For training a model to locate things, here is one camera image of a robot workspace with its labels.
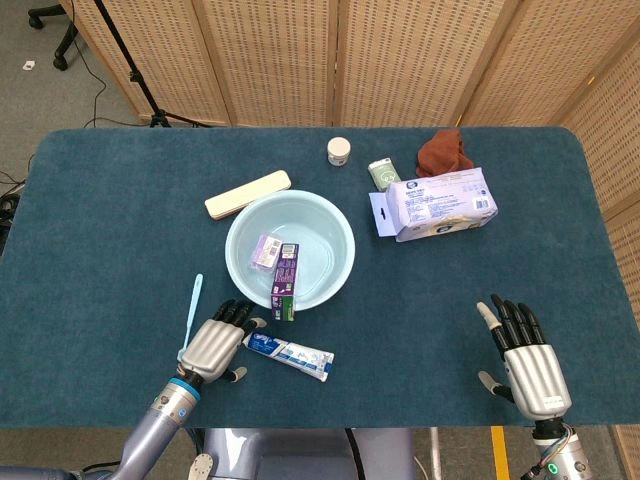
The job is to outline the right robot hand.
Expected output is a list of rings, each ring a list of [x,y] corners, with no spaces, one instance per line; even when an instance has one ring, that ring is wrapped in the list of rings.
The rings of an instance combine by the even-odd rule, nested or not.
[[[515,304],[493,294],[494,305],[476,304],[499,351],[508,384],[496,381],[488,372],[478,378],[494,396],[514,403],[520,413],[533,421],[560,418],[572,400],[553,347],[547,343],[534,312],[525,304]]]

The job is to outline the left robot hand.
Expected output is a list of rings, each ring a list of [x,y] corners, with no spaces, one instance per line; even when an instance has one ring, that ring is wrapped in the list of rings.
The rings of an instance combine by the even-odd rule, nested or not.
[[[178,361],[176,377],[195,389],[219,379],[230,383],[243,379],[247,368],[231,370],[229,365],[241,343],[266,325],[264,319],[252,316],[254,308],[255,303],[249,300],[222,303],[188,344]]]

